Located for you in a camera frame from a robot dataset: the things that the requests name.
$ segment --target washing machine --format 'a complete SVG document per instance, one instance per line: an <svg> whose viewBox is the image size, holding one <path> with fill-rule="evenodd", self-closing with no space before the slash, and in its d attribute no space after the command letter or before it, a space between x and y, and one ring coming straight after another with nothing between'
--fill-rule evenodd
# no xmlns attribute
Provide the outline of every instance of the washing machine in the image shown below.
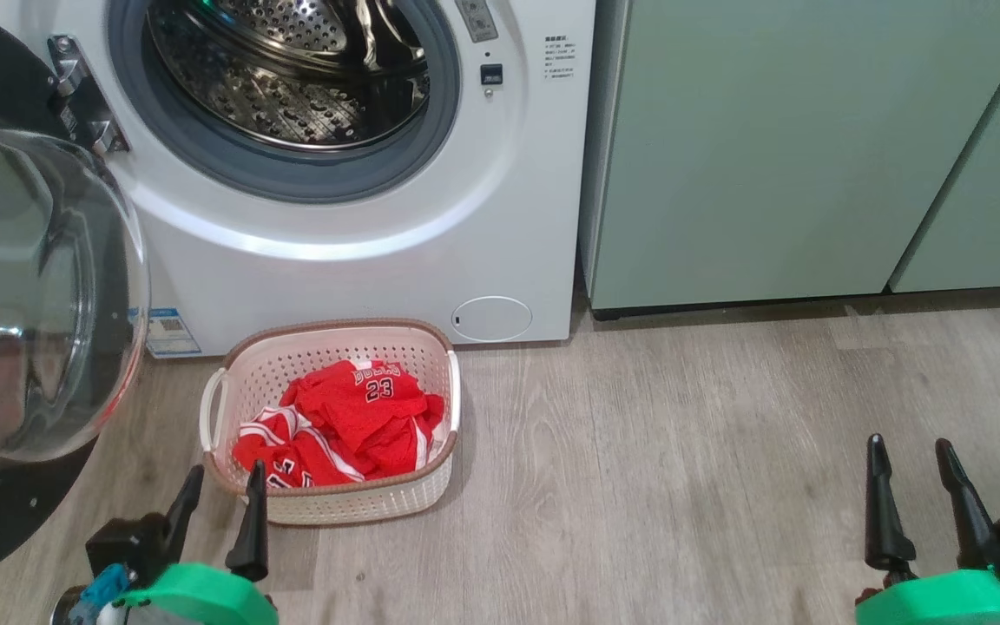
<svg viewBox="0 0 1000 625"><path fill-rule="evenodd" d="M566 338L594 13L0 0L0 29L44 60L44 106L138 209L152 304L131 313L163 359L336 318ZM1 98L17 53L0 49Z"/></svg>

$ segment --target number 23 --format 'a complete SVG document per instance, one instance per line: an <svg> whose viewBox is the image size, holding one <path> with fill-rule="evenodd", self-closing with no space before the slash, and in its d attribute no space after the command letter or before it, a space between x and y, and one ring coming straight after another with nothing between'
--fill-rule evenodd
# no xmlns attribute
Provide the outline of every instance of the number 23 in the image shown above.
<svg viewBox="0 0 1000 625"><path fill-rule="evenodd" d="M392 378L369 380L365 385L365 401L376 401L381 397L392 396Z"/></svg>

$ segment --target basket handle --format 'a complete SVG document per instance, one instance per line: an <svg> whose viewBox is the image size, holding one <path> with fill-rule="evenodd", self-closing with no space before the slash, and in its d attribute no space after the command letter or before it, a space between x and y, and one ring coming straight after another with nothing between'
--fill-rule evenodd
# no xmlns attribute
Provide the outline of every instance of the basket handle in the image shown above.
<svg viewBox="0 0 1000 625"><path fill-rule="evenodd" d="M457 431L461 427L461 367L452 349L446 353L450 359L450 431Z"/></svg>
<svg viewBox="0 0 1000 625"><path fill-rule="evenodd" d="M214 415L222 414L222 409L226 407L226 391L229 386L226 381L226 367L214 372L211 379L207 380L207 386L203 388L203 397L199 400L199 443L207 454L214 451L219 444L217 424L214 427L214 435L211 436L211 404L214 403L214 393L218 391L219 383L222 384L222 392L219 392L219 407Z"/></svg>

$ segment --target wooden floor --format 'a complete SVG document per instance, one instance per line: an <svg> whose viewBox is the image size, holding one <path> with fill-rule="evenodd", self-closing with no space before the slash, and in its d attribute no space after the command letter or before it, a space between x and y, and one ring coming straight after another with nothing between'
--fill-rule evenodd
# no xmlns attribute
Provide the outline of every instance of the wooden floor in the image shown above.
<svg viewBox="0 0 1000 625"><path fill-rule="evenodd" d="M956 553L934 439L1000 516L1000 293L596 324L464 349L444 499L401 521L273 529L286 624L852 622L865 439L881 431L917 571ZM0 622L45 622L82 543L165 510L218 361L150 363L66 503L0 565ZM241 508L207 487L184 559L222 565Z"/></svg>

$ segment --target laundry basket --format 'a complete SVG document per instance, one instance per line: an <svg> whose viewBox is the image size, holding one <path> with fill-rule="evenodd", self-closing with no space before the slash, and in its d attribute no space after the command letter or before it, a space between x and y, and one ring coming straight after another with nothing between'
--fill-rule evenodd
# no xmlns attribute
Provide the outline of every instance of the laundry basket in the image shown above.
<svg viewBox="0 0 1000 625"><path fill-rule="evenodd" d="M461 414L457 356L437 328L405 319L328 321L274 329L242 341L203 389L199 436L207 471L226 490L245 495L249 472L231 456L240 424L277 404L291 380L345 359L400 363L419 380L422 391L444 399L428 463L410 474L372 482L269 488L271 523L334 525L417 513L437 502L450 482Z"/></svg>

